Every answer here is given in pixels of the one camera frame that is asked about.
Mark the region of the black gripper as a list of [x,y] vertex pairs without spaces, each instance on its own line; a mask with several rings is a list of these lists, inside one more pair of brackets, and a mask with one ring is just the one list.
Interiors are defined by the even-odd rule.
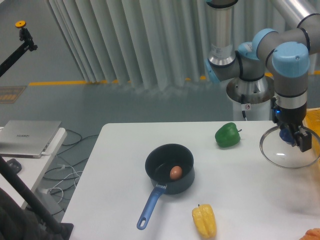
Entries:
[[284,108],[277,103],[274,96],[271,99],[272,121],[279,128],[279,135],[286,135],[287,129],[296,131],[294,138],[296,145],[301,152],[306,152],[312,148],[312,134],[303,127],[303,120],[307,113],[307,103],[298,108]]

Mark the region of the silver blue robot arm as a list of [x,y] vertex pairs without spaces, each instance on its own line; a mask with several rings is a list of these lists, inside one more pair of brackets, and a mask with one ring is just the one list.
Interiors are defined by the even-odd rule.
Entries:
[[260,30],[251,42],[251,50],[233,48],[234,0],[208,0],[217,12],[218,36],[204,64],[209,79],[218,83],[238,78],[245,83],[264,83],[264,70],[273,76],[273,88],[262,94],[270,101],[272,121],[280,129],[280,138],[301,152],[312,147],[312,134],[303,129],[307,112],[310,55],[320,51],[320,14],[307,0],[274,0],[273,6],[287,21],[290,30]]

